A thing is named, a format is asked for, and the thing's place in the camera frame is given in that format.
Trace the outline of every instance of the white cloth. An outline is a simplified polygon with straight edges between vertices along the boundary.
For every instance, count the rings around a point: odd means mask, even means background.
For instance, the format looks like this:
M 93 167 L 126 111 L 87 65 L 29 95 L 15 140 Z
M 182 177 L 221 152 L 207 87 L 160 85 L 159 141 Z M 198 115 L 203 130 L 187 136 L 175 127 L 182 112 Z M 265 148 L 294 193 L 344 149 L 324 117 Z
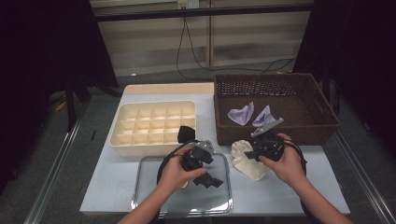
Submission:
M 233 165 L 240 172 L 247 175 L 252 180 L 258 181 L 262 179 L 270 170 L 261 161 L 250 160 L 245 155 L 246 151 L 252 151 L 250 143 L 245 140 L 234 142 L 231 146 L 231 154 L 233 154 Z

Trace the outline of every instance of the brown wicker basket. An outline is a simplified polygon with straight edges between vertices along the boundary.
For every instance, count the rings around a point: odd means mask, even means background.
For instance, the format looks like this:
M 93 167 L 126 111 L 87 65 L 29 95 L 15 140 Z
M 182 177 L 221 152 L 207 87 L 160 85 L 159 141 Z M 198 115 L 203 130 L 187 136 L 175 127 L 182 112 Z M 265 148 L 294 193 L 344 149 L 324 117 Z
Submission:
M 231 109 L 254 103 L 246 126 L 228 118 Z M 218 144 L 250 139 L 257 128 L 252 122 L 269 105 L 275 119 L 284 121 L 274 130 L 297 145 L 325 144 L 340 127 L 338 118 L 310 74 L 215 75 L 215 117 Z

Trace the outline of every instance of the white table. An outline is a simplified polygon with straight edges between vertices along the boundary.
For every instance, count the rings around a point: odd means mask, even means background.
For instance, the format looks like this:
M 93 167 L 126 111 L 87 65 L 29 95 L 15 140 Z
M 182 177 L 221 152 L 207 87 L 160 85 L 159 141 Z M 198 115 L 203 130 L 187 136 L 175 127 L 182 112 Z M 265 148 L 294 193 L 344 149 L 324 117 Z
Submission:
M 197 139 L 210 140 L 215 150 L 218 153 L 223 153 L 228 160 L 233 195 L 233 211 L 229 216 L 304 215 L 298 196 L 272 171 L 264 179 L 255 182 L 234 168 L 230 147 L 217 145 L 213 83 L 128 86 L 121 97 L 119 108 L 127 103 L 172 100 L 193 100 L 196 103 Z M 109 141 L 114 125 L 115 121 L 113 120 L 102 154 L 80 207 L 80 212 L 86 215 L 131 211 L 139 159 L 123 158 L 111 147 Z M 322 147 L 302 146 L 302 150 L 308 161 L 308 179 L 337 209 L 344 214 L 349 214 L 347 203 Z

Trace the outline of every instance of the black curtain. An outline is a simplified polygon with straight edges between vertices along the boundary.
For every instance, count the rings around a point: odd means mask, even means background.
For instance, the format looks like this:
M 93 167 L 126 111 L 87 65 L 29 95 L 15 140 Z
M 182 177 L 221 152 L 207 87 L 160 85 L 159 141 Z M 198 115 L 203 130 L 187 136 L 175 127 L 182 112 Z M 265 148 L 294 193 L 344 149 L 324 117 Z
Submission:
M 394 155 L 395 12 L 396 2 L 388 0 L 315 1 L 294 67 L 334 79 Z
M 1 1 L 0 192 L 31 149 L 49 97 L 69 77 L 118 87 L 97 22 L 81 19 L 92 17 L 88 0 Z

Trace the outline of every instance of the white plastic organizer tray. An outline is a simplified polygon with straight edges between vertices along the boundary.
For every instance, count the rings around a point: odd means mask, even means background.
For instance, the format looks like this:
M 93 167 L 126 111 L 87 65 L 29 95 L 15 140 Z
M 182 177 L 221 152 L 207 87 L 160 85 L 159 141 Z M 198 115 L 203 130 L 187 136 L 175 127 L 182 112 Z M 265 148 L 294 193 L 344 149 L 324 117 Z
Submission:
M 193 101 L 125 104 L 116 117 L 110 145 L 123 157 L 167 155 L 179 146 L 181 125 L 196 130 Z

